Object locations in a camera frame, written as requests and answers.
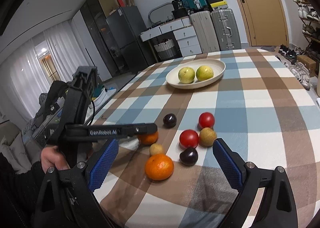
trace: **checkered tablecloth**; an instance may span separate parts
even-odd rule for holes
[[[218,82],[195,90],[166,84],[167,73],[192,59],[226,63]],[[96,115],[95,124],[155,122],[174,173],[151,182],[144,173],[149,147],[136,138],[121,141],[119,154],[95,196],[122,227],[216,227],[236,198],[212,148],[197,147],[199,160],[179,162],[179,135],[197,129],[202,112],[214,114],[219,138],[260,168],[283,166],[293,189],[299,227],[306,227],[320,205],[320,112],[307,91],[274,54],[260,50],[222,51],[154,64],[125,86]],[[177,116],[173,129],[163,117]],[[244,227],[249,227],[263,194],[259,189]]]

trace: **human hand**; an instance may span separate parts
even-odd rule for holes
[[[58,151],[58,146],[47,146],[42,150],[41,166],[45,173],[51,166],[56,166],[58,170],[70,169],[65,156]]]

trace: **laundry basket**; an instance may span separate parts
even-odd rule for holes
[[[155,49],[162,60],[168,60],[177,55],[177,50],[172,39],[156,44]]]

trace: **white ceiling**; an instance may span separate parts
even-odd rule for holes
[[[0,63],[39,32],[71,19],[84,1],[24,0],[0,37]]]

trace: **door frame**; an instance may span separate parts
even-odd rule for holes
[[[241,12],[242,19],[243,19],[243,22],[244,22],[244,28],[245,28],[245,32],[247,34],[247,40],[248,40],[248,43],[249,43],[249,45],[251,47],[252,44],[251,44],[251,38],[250,38],[250,33],[249,33],[249,26],[248,26],[247,18],[245,16],[244,8],[243,8],[242,3],[241,3],[240,0],[237,0],[237,2],[238,2],[238,6],[240,8],[240,12]],[[289,46],[289,33],[288,33],[287,20],[286,20],[286,17],[285,17],[282,1],[279,0],[279,3],[280,3],[280,6],[281,6],[282,16],[283,16],[284,25],[285,25],[285,33],[286,33],[286,38],[287,38],[286,45]]]

